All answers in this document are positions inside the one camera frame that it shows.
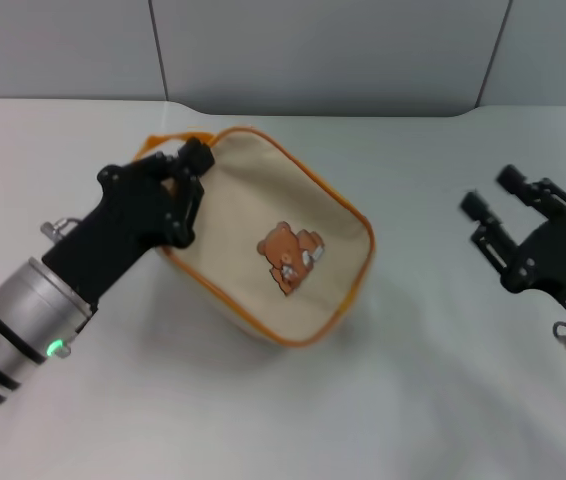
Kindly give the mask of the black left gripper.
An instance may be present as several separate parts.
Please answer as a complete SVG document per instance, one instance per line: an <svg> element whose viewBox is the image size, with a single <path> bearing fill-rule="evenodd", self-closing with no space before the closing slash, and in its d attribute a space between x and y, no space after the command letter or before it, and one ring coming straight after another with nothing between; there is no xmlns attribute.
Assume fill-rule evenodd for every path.
<svg viewBox="0 0 566 480"><path fill-rule="evenodd" d="M153 248L189 247L201 205L202 177L215 164L210 148L187 140L174 154L157 151L129 167L99 173L102 198L42 256L42 263L89 305ZM175 180L169 190L164 181Z"/></svg>

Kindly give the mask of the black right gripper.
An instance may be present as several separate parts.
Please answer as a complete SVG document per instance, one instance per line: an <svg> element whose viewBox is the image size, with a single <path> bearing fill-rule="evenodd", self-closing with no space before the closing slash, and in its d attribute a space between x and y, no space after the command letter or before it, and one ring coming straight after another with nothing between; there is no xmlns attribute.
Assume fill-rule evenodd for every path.
<svg viewBox="0 0 566 480"><path fill-rule="evenodd" d="M501 274L507 291L538 290L566 309L566 192L549 178L528 182L514 165L504 167L496 182L540 214L559 216L544 222L518 245L479 193L470 191L460 209L478 224L471 242Z"/></svg>

